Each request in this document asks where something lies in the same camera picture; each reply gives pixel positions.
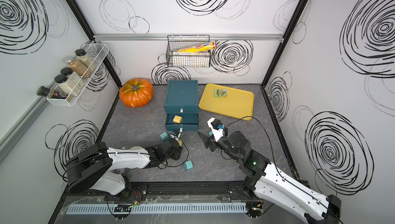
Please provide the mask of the teal drawer cabinet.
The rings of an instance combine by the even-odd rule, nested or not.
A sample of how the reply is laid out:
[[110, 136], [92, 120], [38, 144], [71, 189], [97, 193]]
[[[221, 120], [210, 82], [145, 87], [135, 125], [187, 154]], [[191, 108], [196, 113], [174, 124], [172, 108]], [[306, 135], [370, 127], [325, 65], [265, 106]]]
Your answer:
[[[181, 132], [199, 129], [199, 90], [197, 80], [169, 81], [164, 104], [165, 129]], [[175, 115], [182, 116], [181, 124], [173, 123]]]

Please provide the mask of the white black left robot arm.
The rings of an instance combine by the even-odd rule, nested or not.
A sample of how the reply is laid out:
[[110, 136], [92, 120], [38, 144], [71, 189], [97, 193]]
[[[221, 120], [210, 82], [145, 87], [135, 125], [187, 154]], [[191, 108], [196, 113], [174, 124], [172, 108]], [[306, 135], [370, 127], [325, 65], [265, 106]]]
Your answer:
[[66, 162], [69, 192], [76, 194], [93, 189], [117, 195], [127, 188], [127, 180], [114, 173], [115, 170], [157, 167], [169, 159], [179, 160], [182, 149], [174, 138], [159, 145], [135, 146], [129, 150], [114, 149], [98, 142]]

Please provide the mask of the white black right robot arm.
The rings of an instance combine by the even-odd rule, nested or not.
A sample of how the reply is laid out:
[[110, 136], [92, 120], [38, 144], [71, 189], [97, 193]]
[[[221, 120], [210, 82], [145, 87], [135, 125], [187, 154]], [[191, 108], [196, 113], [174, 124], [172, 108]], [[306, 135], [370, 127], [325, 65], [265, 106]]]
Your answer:
[[290, 212], [305, 224], [339, 224], [341, 200], [335, 195], [323, 195], [301, 184], [281, 171], [275, 163], [251, 149], [245, 135], [222, 131], [210, 137], [198, 132], [204, 146], [211, 151], [220, 149], [239, 164], [246, 175], [243, 189], [246, 195], [268, 200]]

